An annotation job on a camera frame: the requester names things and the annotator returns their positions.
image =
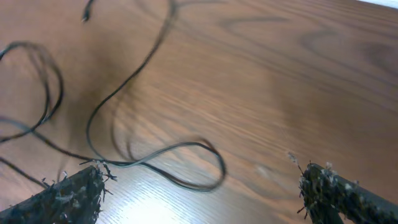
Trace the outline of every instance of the cord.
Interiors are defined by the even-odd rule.
[[[90,19],[90,11],[91,11],[91,6],[92,6],[93,0],[89,0],[85,9],[84,9],[84,13],[83,13],[83,22],[86,22]],[[134,167],[134,166],[144,166],[156,173],[158,173],[159,175],[163,176],[164,178],[166,178],[167,180],[169,180],[171,183],[183,188],[183,189],[187,189],[187,190],[192,190],[195,192],[209,192],[212,191],[214,189],[216,189],[217,187],[219,187],[222,182],[224,181],[225,177],[226,177],[226,164],[221,156],[221,154],[206,140],[204,140],[204,142],[206,144],[202,144],[200,142],[180,142],[178,144],[174,144],[172,146],[168,146],[165,147],[163,149],[160,149],[156,152],[153,152],[152,154],[149,154],[148,156],[133,161],[133,162],[124,162],[124,161],[112,161],[112,160],[107,160],[105,157],[103,157],[94,147],[91,138],[90,138],[90,126],[92,124],[93,118],[95,117],[95,115],[97,114],[97,112],[100,110],[100,108],[110,99],[112,98],[120,89],[122,89],[128,81],[130,81],[131,79],[133,79],[134,77],[138,76],[138,74],[140,74],[140,72],[145,68],[145,66],[149,63],[149,61],[151,60],[152,56],[156,53],[157,49],[159,48],[159,46],[161,45],[162,41],[164,40],[165,35],[167,34],[170,25],[172,23],[172,19],[175,18],[175,14],[176,14],[176,5],[174,3],[174,0],[169,0],[169,13],[167,14],[167,17],[165,19],[165,22],[159,32],[159,35],[157,37],[157,40],[153,46],[153,48],[150,50],[150,52],[148,53],[147,57],[144,59],[144,61],[141,63],[141,65],[116,89],[114,90],[109,96],[107,96],[92,112],[92,114],[90,115],[88,122],[87,122],[87,126],[86,126],[86,140],[87,143],[89,145],[89,147],[91,148],[91,150],[101,159],[95,159],[95,158],[91,158],[91,157],[86,157],[86,156],[81,156],[78,154],[74,154],[72,152],[69,152],[67,150],[62,149],[61,147],[57,146],[55,143],[53,143],[51,140],[47,139],[45,136],[43,136],[42,134],[38,133],[36,131],[36,129],[44,124],[46,121],[48,121],[53,114],[57,111],[57,109],[59,108],[61,102],[62,102],[62,98],[63,98],[63,79],[62,79],[62,74],[60,72],[60,70],[58,69],[56,63],[54,60],[52,60],[52,57],[47,53],[47,51],[44,49],[43,46],[38,45],[38,44],[33,44],[31,42],[12,42],[11,44],[9,44],[5,50],[3,50],[2,52],[0,52],[0,60],[3,58],[3,56],[5,56],[8,52],[10,52],[12,49],[15,49],[17,47],[22,47],[26,50],[33,50],[34,52],[38,53],[40,62],[44,65],[49,65],[50,68],[54,71],[54,74],[56,74],[57,76],[57,80],[58,80],[58,87],[59,87],[59,91],[58,91],[58,99],[57,102],[55,103],[54,107],[50,108],[50,92],[49,92],[49,84],[47,81],[47,73],[45,71],[45,68],[41,68],[39,67],[39,65],[37,64],[37,61],[35,60],[34,57],[30,57],[31,62],[35,65],[36,70],[38,71],[39,77],[42,81],[42,84],[44,86],[44,90],[45,90],[45,106],[44,106],[44,113],[41,115],[40,119],[38,120],[38,122],[36,122],[35,125],[29,127],[26,124],[23,124],[20,121],[16,121],[14,119],[11,118],[7,118],[7,117],[3,117],[0,116],[0,122],[3,123],[9,123],[11,125],[14,125],[15,127],[19,128],[21,130],[20,133],[12,135],[12,136],[0,136],[0,143],[4,143],[6,141],[12,140],[12,139],[17,139],[20,137],[23,137],[26,134],[33,134],[35,137],[37,137],[39,140],[41,140],[42,142],[44,142],[46,145],[50,146],[52,149],[65,154],[67,156],[76,158],[76,159],[80,159],[83,160],[85,162],[82,162],[81,164],[87,163],[87,162],[93,162],[93,161],[99,161],[99,162],[105,162],[107,164],[112,164],[116,167],[120,167],[120,168],[128,168],[128,167]],[[220,168],[220,177],[219,179],[212,185],[198,185],[198,184],[193,184],[193,183],[189,183],[187,181],[181,180],[177,177],[175,177],[174,175],[160,169],[157,168],[153,165],[148,164],[147,162],[157,156],[160,156],[163,153],[169,152],[171,150],[175,150],[178,149],[180,147],[187,147],[187,146],[198,146],[201,147],[203,149],[206,149],[207,151],[210,151],[218,160],[218,164],[219,164],[219,168]],[[26,173],[24,173],[23,171],[21,171],[19,168],[17,168],[14,164],[11,164],[9,161],[5,160],[4,158],[0,157],[0,162],[4,162],[5,164],[7,164],[11,169],[14,169],[16,172],[18,172],[19,174],[23,175],[24,177],[26,177],[27,179],[29,179],[30,181],[34,182],[35,184],[38,184],[40,186],[42,186],[43,188],[45,188],[45,186],[43,186],[43,183],[41,183],[40,181],[38,181],[37,179],[35,179],[34,177],[31,177],[29,175],[27,175]]]

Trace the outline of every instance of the brown wooden surface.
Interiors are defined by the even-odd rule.
[[[65,98],[39,131],[92,156],[85,125],[152,47],[167,1],[1,0],[0,47],[44,44],[62,69]],[[119,182],[99,223],[310,223],[295,212],[299,171],[332,162],[339,175],[398,202],[398,11],[352,0],[178,0],[178,17],[141,76],[94,120],[93,140],[112,159],[140,158],[198,137],[224,156],[229,176],[212,194],[179,189],[141,167],[116,169]],[[0,64],[0,114],[33,124],[44,92],[23,51]],[[1,125],[1,134],[15,131]],[[41,179],[83,167],[32,136],[1,155]],[[213,156],[168,153],[153,164],[211,182]],[[40,189],[0,165],[0,209]]]

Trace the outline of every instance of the thin black wire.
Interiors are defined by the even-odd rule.
[[[90,9],[91,9],[91,5],[93,3],[93,0],[89,0],[89,2],[87,3],[86,7],[85,7],[85,11],[83,13],[83,21],[87,21],[90,18]],[[10,118],[6,118],[3,116],[0,116],[0,122],[3,123],[9,123],[12,124],[16,127],[18,127],[19,129],[22,130],[21,133],[12,135],[12,136],[7,136],[7,137],[0,137],[0,143],[4,143],[6,141],[9,141],[11,139],[17,139],[20,138],[26,134],[33,134],[35,137],[37,137],[38,139],[40,139],[41,141],[43,141],[46,145],[50,146],[52,149],[61,152],[62,154],[65,154],[67,156],[70,157],[74,157],[76,159],[81,159],[87,162],[92,162],[92,161],[100,161],[100,162],[105,162],[108,164],[112,164],[116,167],[120,167],[120,168],[127,168],[127,167],[133,167],[133,166],[144,166],[150,170],[153,170],[154,172],[158,173],[159,175],[165,177],[167,180],[171,181],[171,183],[182,187],[184,189],[187,190],[192,190],[192,191],[196,191],[196,192],[209,192],[211,190],[216,189],[217,187],[219,187],[222,182],[224,181],[225,177],[226,177],[226,165],[224,163],[224,160],[222,158],[222,156],[219,154],[219,152],[207,141],[206,144],[202,144],[200,142],[181,142],[178,144],[174,144],[172,146],[168,146],[165,147],[163,149],[160,149],[156,152],[153,152],[152,154],[149,154],[148,156],[136,160],[134,162],[124,162],[124,161],[111,161],[111,160],[107,160],[105,159],[93,146],[93,143],[91,141],[90,138],[90,126],[92,124],[93,118],[95,117],[96,113],[98,112],[98,110],[112,97],[114,96],[121,88],[123,88],[127,82],[129,80],[131,80],[132,78],[136,77],[143,69],[144,67],[149,63],[150,59],[152,58],[152,56],[155,54],[155,52],[157,51],[157,49],[159,48],[159,46],[161,45],[165,35],[167,34],[167,31],[171,25],[172,19],[175,18],[175,14],[176,14],[176,6],[174,4],[174,0],[169,0],[169,13],[165,19],[165,22],[159,32],[159,36],[153,46],[153,48],[151,49],[151,51],[149,52],[149,54],[147,55],[147,57],[144,59],[143,63],[137,68],[136,71],[134,71],[132,73],[132,75],[130,75],[115,91],[113,91],[109,96],[107,96],[92,112],[91,116],[89,117],[89,120],[87,122],[87,127],[86,127],[86,138],[87,138],[87,142],[90,146],[90,148],[93,150],[93,152],[99,156],[101,159],[95,159],[95,158],[90,158],[90,157],[86,157],[86,156],[81,156],[78,154],[74,154],[72,152],[66,151],[64,149],[62,149],[61,147],[57,146],[55,143],[53,143],[52,141],[50,141],[49,139],[47,139],[45,136],[43,136],[42,134],[38,133],[36,131],[36,129],[43,124],[44,122],[46,122],[47,120],[49,120],[52,115],[56,112],[56,110],[59,108],[61,102],[62,102],[62,98],[63,98],[63,80],[62,80],[62,75],[60,70],[58,69],[56,63],[54,62],[54,60],[52,60],[52,58],[49,56],[49,54],[47,54],[47,52],[45,51],[45,49],[37,44],[33,44],[30,42],[13,42],[11,44],[9,44],[5,50],[3,50],[2,52],[0,52],[0,60],[3,58],[4,55],[6,55],[8,52],[10,52],[10,50],[15,49],[17,47],[23,47],[27,50],[35,50],[36,52],[38,52],[39,54],[39,59],[43,64],[49,64],[51,69],[54,71],[54,73],[57,76],[58,79],[58,83],[59,83],[59,93],[58,93],[58,100],[56,102],[56,104],[54,105],[53,108],[49,109],[49,105],[50,105],[50,92],[49,92],[49,85],[48,85],[48,81],[47,81],[47,74],[45,72],[45,69],[40,69],[40,67],[37,66],[36,61],[32,60],[32,63],[34,63],[36,69],[38,70],[38,73],[41,77],[41,80],[43,82],[44,88],[45,88],[45,92],[46,92],[46,100],[45,100],[45,109],[44,109],[44,114],[40,117],[39,121],[29,127],[26,124],[23,124],[20,121],[16,121],[14,119],[10,119]],[[147,162],[157,156],[160,156],[161,154],[174,150],[174,149],[178,149],[180,147],[187,147],[187,146],[198,146],[201,147],[203,149],[206,149],[207,151],[210,151],[218,160],[219,163],[219,167],[220,167],[220,171],[221,171],[221,175],[219,177],[219,179],[217,180],[216,183],[214,183],[213,185],[198,185],[198,184],[193,184],[193,183],[189,183],[186,182],[184,180],[180,180],[177,177],[175,177],[172,174],[169,174],[168,172],[159,169],[153,165],[148,164]],[[11,169],[14,169],[15,171],[17,171],[18,173],[20,173],[21,175],[23,175],[24,177],[26,177],[27,179],[33,181],[36,184],[39,184],[40,186],[44,187],[43,183],[41,183],[40,181],[38,181],[37,179],[35,179],[34,177],[31,177],[29,175],[27,175],[26,173],[24,173],[23,171],[21,171],[19,168],[17,168],[14,164],[11,164],[9,161],[5,160],[4,158],[0,157],[0,162],[4,162],[6,163]]]

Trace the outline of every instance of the tabletop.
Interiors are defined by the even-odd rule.
[[[93,109],[152,48],[169,1],[2,0],[0,47],[44,45],[63,74],[65,96],[38,131],[60,147],[94,156],[85,139]],[[111,167],[114,195],[98,223],[310,223],[300,171],[331,162],[339,175],[398,203],[398,11],[354,0],[176,0],[175,18],[142,73],[93,120],[107,158],[139,159],[180,141],[207,139],[228,176],[214,192],[180,189],[144,167]],[[45,93],[22,50],[0,63],[0,115],[34,124]],[[57,92],[50,79],[50,91]],[[0,132],[15,128],[1,124]],[[32,135],[1,155],[49,182],[81,161]],[[213,155],[189,147],[151,164],[184,180],[212,183]],[[0,210],[41,191],[0,165]]]

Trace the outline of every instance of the dark wood grain pattern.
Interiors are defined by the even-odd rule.
[[[110,159],[140,158],[178,141],[207,138],[229,176],[213,194],[176,188],[141,167],[118,182],[100,223],[310,223],[296,211],[299,171],[332,162],[339,175],[398,203],[398,11],[352,0],[178,0],[173,29],[141,76],[94,120],[93,141]],[[92,156],[85,125],[94,107],[142,62],[167,1],[0,1],[0,47],[44,44],[62,69],[65,99],[39,131]],[[44,92],[22,51],[0,64],[1,115],[34,123]],[[1,134],[15,131],[1,125]],[[41,179],[76,173],[32,136],[1,154]],[[213,156],[182,149],[152,164],[190,181],[218,176]],[[0,166],[0,209],[40,192]]]

